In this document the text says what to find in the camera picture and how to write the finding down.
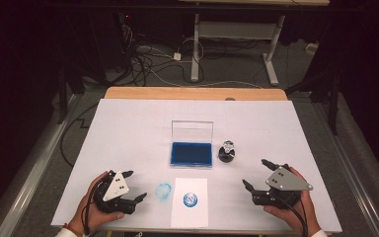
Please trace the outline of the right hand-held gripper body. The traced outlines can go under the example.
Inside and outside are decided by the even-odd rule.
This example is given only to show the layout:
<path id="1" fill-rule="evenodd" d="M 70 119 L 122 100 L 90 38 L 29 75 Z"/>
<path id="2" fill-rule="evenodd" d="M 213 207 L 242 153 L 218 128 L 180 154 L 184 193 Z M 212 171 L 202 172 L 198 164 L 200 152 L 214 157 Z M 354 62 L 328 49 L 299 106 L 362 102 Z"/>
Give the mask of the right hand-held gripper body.
<path id="1" fill-rule="evenodd" d="M 253 197 L 255 205 L 272 205 L 280 209 L 293 207 L 300 199 L 302 191 L 312 191 L 313 186 L 294 175 L 291 171 L 279 168 L 265 180 L 270 186 L 266 197 Z"/>

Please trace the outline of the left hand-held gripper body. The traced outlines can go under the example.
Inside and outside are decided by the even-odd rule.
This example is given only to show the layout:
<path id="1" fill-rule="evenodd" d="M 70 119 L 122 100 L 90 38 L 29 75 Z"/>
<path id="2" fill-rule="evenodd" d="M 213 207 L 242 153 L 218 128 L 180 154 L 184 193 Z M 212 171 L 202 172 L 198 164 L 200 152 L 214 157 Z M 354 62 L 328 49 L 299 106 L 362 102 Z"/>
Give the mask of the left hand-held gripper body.
<path id="1" fill-rule="evenodd" d="M 109 171 L 97 184 L 94 202 L 97 208 L 105 213 L 123 212 L 131 214 L 135 208 L 127 208 L 121 203 L 121 196 L 129 192 L 127 183 L 121 172 Z"/>

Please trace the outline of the crystal knob stamp black base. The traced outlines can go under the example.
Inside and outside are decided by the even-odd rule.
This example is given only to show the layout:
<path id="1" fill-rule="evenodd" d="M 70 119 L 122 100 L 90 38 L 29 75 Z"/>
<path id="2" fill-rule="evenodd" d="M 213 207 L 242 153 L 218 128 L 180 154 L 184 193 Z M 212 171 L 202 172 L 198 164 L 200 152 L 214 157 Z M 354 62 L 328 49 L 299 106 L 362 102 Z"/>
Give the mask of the crystal knob stamp black base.
<path id="1" fill-rule="evenodd" d="M 218 158 L 225 163 L 232 162 L 235 158 L 234 143 L 230 140 L 227 140 L 220 147 L 218 152 Z"/>

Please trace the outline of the person's left hand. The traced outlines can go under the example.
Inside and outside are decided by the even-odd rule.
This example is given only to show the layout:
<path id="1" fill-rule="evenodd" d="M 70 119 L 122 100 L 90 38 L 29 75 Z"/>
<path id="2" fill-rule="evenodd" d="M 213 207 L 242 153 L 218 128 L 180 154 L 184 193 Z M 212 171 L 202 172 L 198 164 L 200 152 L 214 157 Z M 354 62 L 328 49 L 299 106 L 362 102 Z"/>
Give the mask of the person's left hand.
<path id="1" fill-rule="evenodd" d="M 72 230 L 78 237 L 82 237 L 85 234 L 83 223 L 87 224 L 90 231 L 95 231 L 103 224 L 124 218 L 124 213 L 122 212 L 104 213 L 90 202 L 93 187 L 107 174 L 108 172 L 105 171 L 90 184 L 87 192 L 79 202 L 75 214 L 67 223 L 68 229 Z"/>

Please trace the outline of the person's right hand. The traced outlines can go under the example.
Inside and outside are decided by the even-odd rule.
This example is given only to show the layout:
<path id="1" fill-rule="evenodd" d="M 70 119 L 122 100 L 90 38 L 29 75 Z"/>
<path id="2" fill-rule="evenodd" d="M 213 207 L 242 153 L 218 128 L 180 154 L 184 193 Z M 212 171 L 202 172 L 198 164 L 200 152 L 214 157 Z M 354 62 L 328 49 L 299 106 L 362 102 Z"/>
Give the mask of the person's right hand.
<path id="1" fill-rule="evenodd" d="M 284 221 L 300 236 L 304 233 L 303 222 L 305 222 L 307 226 L 307 237 L 317 237 L 317 233 L 321 231 L 322 228 L 318 222 L 315 207 L 308 191 L 301 192 L 301 199 L 293 206 L 293 209 L 297 211 L 300 217 L 290 209 L 279 209 L 271 205 L 264 207 L 265 212 Z"/>

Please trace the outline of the small clear blue cap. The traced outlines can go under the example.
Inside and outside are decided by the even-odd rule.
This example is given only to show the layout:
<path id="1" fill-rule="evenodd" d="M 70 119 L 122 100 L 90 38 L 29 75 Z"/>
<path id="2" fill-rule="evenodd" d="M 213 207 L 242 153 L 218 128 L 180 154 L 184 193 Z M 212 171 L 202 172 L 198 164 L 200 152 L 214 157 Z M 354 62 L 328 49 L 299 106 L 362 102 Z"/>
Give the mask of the small clear blue cap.
<path id="1" fill-rule="evenodd" d="M 171 194 L 172 187 L 170 184 L 163 183 L 160 184 L 156 190 L 155 195 L 159 200 L 167 200 Z"/>

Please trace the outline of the white table cover sheet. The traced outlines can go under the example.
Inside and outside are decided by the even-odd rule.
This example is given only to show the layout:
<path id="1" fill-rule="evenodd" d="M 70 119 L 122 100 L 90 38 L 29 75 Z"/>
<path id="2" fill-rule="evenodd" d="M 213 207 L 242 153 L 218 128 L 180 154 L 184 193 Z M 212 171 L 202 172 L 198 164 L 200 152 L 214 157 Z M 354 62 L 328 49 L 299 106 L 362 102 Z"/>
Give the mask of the white table cover sheet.
<path id="1" fill-rule="evenodd" d="M 230 163 L 218 158 L 209 169 L 177 168 L 170 164 L 173 120 L 214 123 L 212 148 L 231 140 L 236 156 Z M 100 101 L 67 186 L 51 221 L 68 222 L 89 184 L 106 170 L 133 171 L 129 196 L 147 193 L 135 212 L 110 223 L 111 230 L 198 231 L 203 233 L 285 233 L 288 226 L 253 204 L 242 180 L 264 190 L 271 171 L 267 159 L 295 167 L 313 186 L 311 196 L 318 220 L 327 232 L 341 231 L 335 209 L 291 102 L 267 101 Z M 171 227 L 176 178 L 206 179 L 208 226 Z M 156 188 L 170 184 L 167 200 Z"/>

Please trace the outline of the white paper sheet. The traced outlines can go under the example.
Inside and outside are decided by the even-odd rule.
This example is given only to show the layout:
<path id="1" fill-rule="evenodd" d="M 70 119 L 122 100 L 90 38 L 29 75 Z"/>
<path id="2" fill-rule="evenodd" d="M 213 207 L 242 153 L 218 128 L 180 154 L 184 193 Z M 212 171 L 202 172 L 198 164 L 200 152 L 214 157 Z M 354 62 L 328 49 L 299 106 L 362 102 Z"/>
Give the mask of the white paper sheet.
<path id="1" fill-rule="evenodd" d="M 194 229 L 207 226 L 207 180 L 176 178 L 172 204 L 171 227 Z"/>

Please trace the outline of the blue ink pad box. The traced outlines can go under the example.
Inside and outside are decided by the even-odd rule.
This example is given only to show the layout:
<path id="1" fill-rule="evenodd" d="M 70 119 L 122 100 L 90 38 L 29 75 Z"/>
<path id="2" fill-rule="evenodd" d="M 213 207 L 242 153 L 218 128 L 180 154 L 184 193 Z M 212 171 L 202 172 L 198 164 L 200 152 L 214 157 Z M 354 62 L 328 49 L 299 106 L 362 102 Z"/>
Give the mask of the blue ink pad box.
<path id="1" fill-rule="evenodd" d="M 170 164 L 175 167 L 210 168 L 213 128 L 212 121 L 173 120 Z"/>

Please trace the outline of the person's left white sleeve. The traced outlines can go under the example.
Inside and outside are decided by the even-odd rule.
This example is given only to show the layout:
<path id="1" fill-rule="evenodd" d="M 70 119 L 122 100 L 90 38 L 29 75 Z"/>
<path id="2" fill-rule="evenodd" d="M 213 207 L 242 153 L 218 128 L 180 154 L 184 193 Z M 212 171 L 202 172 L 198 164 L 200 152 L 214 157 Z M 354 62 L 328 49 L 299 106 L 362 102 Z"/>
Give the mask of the person's left white sleeve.
<path id="1" fill-rule="evenodd" d="M 62 228 L 54 237 L 78 237 L 78 236 L 71 230 Z"/>

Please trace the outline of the black stand leg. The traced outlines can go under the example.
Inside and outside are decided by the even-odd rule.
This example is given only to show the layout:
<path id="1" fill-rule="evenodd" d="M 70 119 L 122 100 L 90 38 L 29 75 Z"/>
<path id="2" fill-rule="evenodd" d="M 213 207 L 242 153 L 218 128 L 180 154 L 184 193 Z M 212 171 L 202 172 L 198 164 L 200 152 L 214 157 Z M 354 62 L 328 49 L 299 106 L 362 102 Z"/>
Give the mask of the black stand leg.
<path id="1" fill-rule="evenodd" d="M 58 71 L 58 98 L 59 98 L 59 119 L 58 123 L 62 124 L 67 115 L 67 83 L 65 80 L 64 66 L 61 65 Z"/>
<path id="2" fill-rule="evenodd" d="M 332 80 L 332 90 L 330 94 L 330 105 L 328 114 L 328 125 L 333 135 L 337 135 L 337 113 L 338 113 L 338 100 L 339 100 L 340 78 L 338 75 L 334 76 Z"/>

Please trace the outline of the wooden table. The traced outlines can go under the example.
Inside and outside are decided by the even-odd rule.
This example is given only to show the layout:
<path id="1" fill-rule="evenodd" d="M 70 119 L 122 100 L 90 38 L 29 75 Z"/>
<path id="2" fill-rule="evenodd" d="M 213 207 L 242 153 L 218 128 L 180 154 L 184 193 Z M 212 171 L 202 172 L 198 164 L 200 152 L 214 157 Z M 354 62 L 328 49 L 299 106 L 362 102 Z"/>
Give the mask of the wooden table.
<path id="1" fill-rule="evenodd" d="M 287 96 L 280 89 L 247 88 L 111 87 L 108 88 L 105 98 L 133 100 L 287 101 Z M 288 209 L 300 217 L 293 207 L 289 207 Z M 302 237 L 307 237 L 305 222 L 303 222 L 303 230 Z"/>

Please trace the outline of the small white floor box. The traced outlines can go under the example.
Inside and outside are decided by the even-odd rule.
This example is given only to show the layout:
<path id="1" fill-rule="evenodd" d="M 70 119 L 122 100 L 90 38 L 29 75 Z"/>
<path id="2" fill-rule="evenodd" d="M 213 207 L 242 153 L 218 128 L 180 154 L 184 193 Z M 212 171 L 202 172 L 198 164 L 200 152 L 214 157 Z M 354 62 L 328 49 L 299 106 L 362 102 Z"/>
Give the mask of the small white floor box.
<path id="1" fill-rule="evenodd" d="M 319 44 L 316 43 L 308 43 L 305 47 L 305 52 L 310 55 L 315 55 L 318 50 Z"/>

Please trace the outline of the metal floor rail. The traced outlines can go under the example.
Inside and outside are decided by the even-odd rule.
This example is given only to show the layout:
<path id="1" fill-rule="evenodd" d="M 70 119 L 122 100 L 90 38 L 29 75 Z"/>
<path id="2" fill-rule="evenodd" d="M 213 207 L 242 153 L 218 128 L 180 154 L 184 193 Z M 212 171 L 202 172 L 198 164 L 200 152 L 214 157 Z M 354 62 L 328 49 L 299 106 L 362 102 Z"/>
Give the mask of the metal floor rail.
<path id="1" fill-rule="evenodd" d="M 51 160 L 58 140 L 73 117 L 81 99 L 82 95 L 71 95 L 68 98 L 67 113 L 62 121 L 58 121 L 61 110 L 57 110 L 53 114 L 10 186 L 0 198 L 0 237 L 11 237 L 21 222 Z"/>
<path id="2" fill-rule="evenodd" d="M 341 223 L 337 237 L 379 237 L 379 162 L 346 103 L 336 131 L 329 128 L 325 106 L 314 110 L 333 151 L 319 167 Z"/>

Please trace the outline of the white metal desk frame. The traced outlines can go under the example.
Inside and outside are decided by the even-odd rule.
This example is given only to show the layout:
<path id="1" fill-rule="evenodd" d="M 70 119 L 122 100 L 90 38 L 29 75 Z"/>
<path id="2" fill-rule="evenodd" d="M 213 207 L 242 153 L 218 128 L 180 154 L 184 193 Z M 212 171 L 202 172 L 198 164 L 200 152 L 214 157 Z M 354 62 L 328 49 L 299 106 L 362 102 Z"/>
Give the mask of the white metal desk frame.
<path id="1" fill-rule="evenodd" d="M 330 0 L 181 0 L 190 3 L 193 7 L 208 7 L 216 5 L 218 7 L 281 7 L 287 10 L 291 6 L 327 7 Z M 265 66 L 267 78 L 272 86 L 279 84 L 272 58 L 276 49 L 280 33 L 283 28 L 285 14 L 279 14 L 277 19 L 272 23 L 247 23 L 236 20 L 202 20 L 199 13 L 194 14 L 193 21 L 193 50 L 191 57 L 190 81 L 200 81 L 200 60 L 203 56 L 204 47 L 200 38 L 205 39 L 231 39 L 231 40 L 269 40 L 270 46 L 267 52 L 262 54 L 262 60 Z"/>

